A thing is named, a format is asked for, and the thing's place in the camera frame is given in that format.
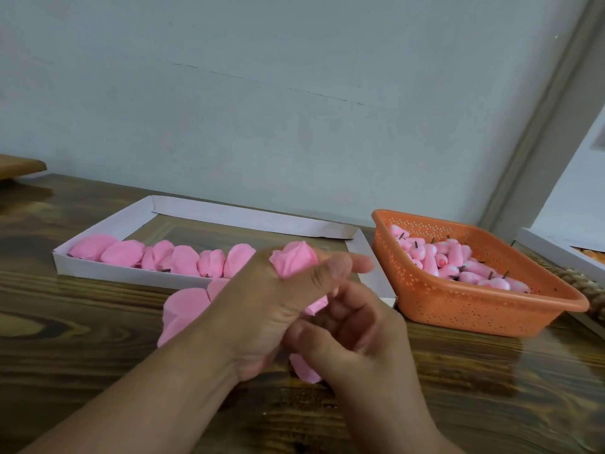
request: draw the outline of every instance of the orange basket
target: orange basket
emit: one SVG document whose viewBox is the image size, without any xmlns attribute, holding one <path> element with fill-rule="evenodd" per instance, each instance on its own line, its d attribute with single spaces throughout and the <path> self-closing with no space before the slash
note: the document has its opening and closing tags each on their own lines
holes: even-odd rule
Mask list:
<svg viewBox="0 0 605 454">
<path fill-rule="evenodd" d="M 578 290 L 534 263 L 502 240 L 475 226 L 391 210 L 375 210 L 373 250 L 410 320 L 431 325 L 521 338 L 534 336 L 563 311 L 585 312 L 588 300 Z M 526 283 L 530 294 L 480 287 L 430 275 L 412 263 L 391 236 L 397 224 L 412 237 L 430 241 L 447 235 L 468 244 L 473 256 L 498 272 Z"/>
</svg>

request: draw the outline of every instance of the table surface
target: table surface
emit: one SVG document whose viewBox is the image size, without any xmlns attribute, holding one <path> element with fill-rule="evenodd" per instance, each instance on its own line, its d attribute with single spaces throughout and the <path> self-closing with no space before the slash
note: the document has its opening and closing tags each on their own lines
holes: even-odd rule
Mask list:
<svg viewBox="0 0 605 454">
<path fill-rule="evenodd" d="M 60 175 L 0 182 L 0 453 L 155 349 L 171 290 L 57 276 L 51 259 L 151 193 Z M 409 332 L 431 413 L 468 453 L 605 452 L 605 343 L 570 316 L 522 340 L 416 323 Z M 231 392 L 195 450 L 352 451 L 330 389 L 297 380 L 285 356 Z"/>
</svg>

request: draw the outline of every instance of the white wall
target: white wall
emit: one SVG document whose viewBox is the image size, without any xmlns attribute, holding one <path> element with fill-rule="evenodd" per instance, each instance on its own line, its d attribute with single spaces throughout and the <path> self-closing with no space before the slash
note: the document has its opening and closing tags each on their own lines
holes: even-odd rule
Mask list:
<svg viewBox="0 0 605 454">
<path fill-rule="evenodd" d="M 369 223 L 476 222 L 586 0 L 0 0 L 0 151 Z"/>
<path fill-rule="evenodd" d="M 519 229 L 533 225 L 557 181 L 601 112 L 605 103 L 604 70 L 605 20 L 601 22 L 591 45 L 574 72 L 494 227 L 490 229 L 504 241 L 511 242 Z M 587 155 L 591 159 L 603 157 L 598 153 Z M 559 217 L 552 221 L 554 224 L 561 218 L 565 220 L 568 206 L 575 207 L 573 203 L 568 203 L 567 206 L 559 208 Z M 571 229 L 567 229 L 566 234 L 572 234 Z"/>
<path fill-rule="evenodd" d="M 605 106 L 557 181 L 532 228 L 605 246 Z"/>
</svg>

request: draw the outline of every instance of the white box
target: white box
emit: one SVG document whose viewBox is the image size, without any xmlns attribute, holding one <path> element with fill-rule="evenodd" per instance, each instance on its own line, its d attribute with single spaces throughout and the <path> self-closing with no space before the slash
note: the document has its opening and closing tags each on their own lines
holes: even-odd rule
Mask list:
<svg viewBox="0 0 605 454">
<path fill-rule="evenodd" d="M 395 292 L 359 228 L 330 221 L 168 196 L 147 196 L 58 246 L 53 250 L 57 273 L 171 289 L 207 287 L 212 280 L 210 278 L 146 271 L 134 267 L 111 266 L 96 261 L 76 259 L 67 255 L 73 245 L 86 236 L 103 233 L 124 240 L 157 215 L 169 215 L 171 217 L 278 232 L 293 236 L 343 239 L 350 252 L 361 253 L 374 260 L 374 270 L 369 274 L 359 274 L 359 280 L 371 288 L 386 304 L 391 307 L 395 304 Z"/>
<path fill-rule="evenodd" d="M 596 242 L 550 236 L 542 230 L 521 228 L 517 242 L 540 256 L 565 269 L 580 271 L 586 277 L 605 286 L 605 265 L 587 257 L 573 247 L 605 251 L 605 246 Z"/>
</svg>

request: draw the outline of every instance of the orange object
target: orange object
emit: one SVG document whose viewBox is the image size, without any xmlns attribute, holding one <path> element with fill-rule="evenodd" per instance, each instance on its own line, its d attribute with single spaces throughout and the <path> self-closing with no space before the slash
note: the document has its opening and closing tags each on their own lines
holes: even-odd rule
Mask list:
<svg viewBox="0 0 605 454">
<path fill-rule="evenodd" d="M 534 336 L 563 311 L 585 312 L 588 300 L 578 290 L 483 229 L 391 210 L 375 210 L 373 250 L 410 320 L 460 330 L 521 338 Z M 470 245 L 473 256 L 499 272 L 525 282 L 532 293 L 518 293 L 455 282 L 418 269 L 387 225 L 411 236 L 441 241 L 451 236 Z"/>
</svg>

